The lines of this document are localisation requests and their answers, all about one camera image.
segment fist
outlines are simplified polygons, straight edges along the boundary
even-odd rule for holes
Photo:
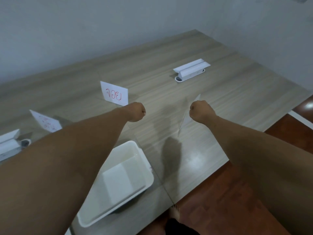
[[[216,117],[215,111],[206,101],[196,101],[190,106],[190,117],[201,124],[207,123],[212,117]]]
[[[133,102],[127,106],[120,108],[127,115],[127,121],[137,122],[141,120],[146,115],[146,109],[142,103]]]

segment white bin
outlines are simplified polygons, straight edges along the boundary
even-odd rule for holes
[[[77,217],[89,227],[112,213],[154,181],[151,165],[141,148],[128,141],[114,148],[102,165]]]

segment leg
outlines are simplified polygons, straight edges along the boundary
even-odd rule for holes
[[[200,235],[198,232],[186,225],[179,223],[179,211],[176,206],[172,206],[169,210],[170,218],[165,225],[166,235],[174,234],[188,234],[188,235]]]

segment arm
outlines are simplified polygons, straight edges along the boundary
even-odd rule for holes
[[[0,169],[1,234],[64,234],[127,121],[145,115],[132,103],[33,143]]]
[[[231,163],[290,233],[311,234],[312,154],[220,118],[206,101],[194,102],[190,117],[211,130]]]

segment wooden table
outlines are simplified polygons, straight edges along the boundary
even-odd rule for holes
[[[196,59],[211,66],[178,83],[173,68]],[[178,134],[186,110],[201,93],[216,113],[265,131],[310,93],[199,31],[189,31],[100,58],[12,81],[0,86],[0,134],[21,129],[37,140],[41,129],[29,109],[63,125],[108,112],[117,105],[103,99],[100,80],[129,91],[147,115],[127,123],[118,145],[135,140],[154,169],[154,184],[83,234],[136,234],[228,161],[211,132],[191,122]]]

